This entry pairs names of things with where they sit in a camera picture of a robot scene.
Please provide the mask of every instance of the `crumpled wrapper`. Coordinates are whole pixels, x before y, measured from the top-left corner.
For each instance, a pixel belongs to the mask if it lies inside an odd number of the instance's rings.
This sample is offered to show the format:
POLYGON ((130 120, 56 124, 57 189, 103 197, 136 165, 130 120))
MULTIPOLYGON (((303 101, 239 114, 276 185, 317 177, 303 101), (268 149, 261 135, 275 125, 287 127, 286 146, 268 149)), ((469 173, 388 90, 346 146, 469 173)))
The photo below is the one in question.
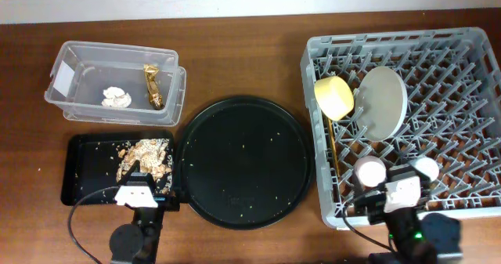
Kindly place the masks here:
POLYGON ((146 86, 148 87, 150 104, 156 110, 161 110, 164 108, 164 103, 162 101, 162 95, 155 82, 155 77, 157 76, 158 68, 151 64, 144 65, 144 75, 146 77, 146 86))

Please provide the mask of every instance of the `black round tray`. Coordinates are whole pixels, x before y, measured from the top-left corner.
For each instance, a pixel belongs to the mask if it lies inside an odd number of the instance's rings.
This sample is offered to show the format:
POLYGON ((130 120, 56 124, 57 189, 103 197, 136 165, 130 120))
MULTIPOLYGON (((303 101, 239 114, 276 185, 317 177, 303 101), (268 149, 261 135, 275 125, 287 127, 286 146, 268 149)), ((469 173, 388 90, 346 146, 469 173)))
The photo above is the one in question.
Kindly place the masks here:
POLYGON ((186 127, 176 153, 191 207, 207 221, 250 230, 279 221, 305 196, 311 143, 279 105, 252 96, 217 102, 186 127))

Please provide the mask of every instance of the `gray plastic dish rack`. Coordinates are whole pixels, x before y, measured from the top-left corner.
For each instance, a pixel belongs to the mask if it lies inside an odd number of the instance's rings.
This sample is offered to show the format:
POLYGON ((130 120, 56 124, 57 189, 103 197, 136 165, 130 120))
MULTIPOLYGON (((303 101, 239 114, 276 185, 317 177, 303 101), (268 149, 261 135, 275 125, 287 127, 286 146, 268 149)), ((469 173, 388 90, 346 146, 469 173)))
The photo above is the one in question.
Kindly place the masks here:
MULTIPOLYGON (((482 29, 310 38, 301 76, 312 123, 320 207, 329 227, 345 228, 341 212, 356 188, 353 164, 366 155, 379 157, 387 167, 402 159, 434 158, 441 173, 432 185, 427 212, 458 219, 501 215, 501 73, 482 29), (334 122, 339 165, 335 169, 326 118, 313 85, 337 75, 356 97, 363 76, 379 66, 390 67, 405 82, 404 124, 393 137, 372 142, 363 136, 366 128, 355 123, 363 109, 334 122)), ((369 225, 366 216, 355 213, 348 214, 348 221, 369 225)))

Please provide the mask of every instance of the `brown wooden surface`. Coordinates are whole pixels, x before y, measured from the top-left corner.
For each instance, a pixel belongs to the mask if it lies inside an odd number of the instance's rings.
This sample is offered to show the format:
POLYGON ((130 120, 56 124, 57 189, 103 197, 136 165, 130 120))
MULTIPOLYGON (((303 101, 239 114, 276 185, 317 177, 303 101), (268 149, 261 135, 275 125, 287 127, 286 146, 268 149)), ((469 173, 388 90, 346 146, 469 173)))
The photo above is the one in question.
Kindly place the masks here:
MULTIPOLYGON (((485 29, 501 58, 501 9, 356 13, 258 18, 117 21, 0 26, 0 262, 89 263, 67 234, 70 208, 59 201, 68 139, 87 132, 144 127, 66 121, 43 100, 49 72, 67 40, 174 49, 186 68, 183 125, 209 103, 249 94, 273 100, 306 129, 308 112, 299 61, 312 36, 475 26, 485 29)), ((118 206, 79 208, 74 231, 108 262, 108 240, 132 212, 118 206)), ((385 241, 386 228, 362 229, 385 241)), ((465 262, 501 259, 501 219, 463 222, 465 262)), ((188 206, 164 218, 157 263, 335 262, 366 257, 378 247, 351 232, 328 229, 313 186, 283 221, 253 231, 232 231, 204 221, 188 206)))

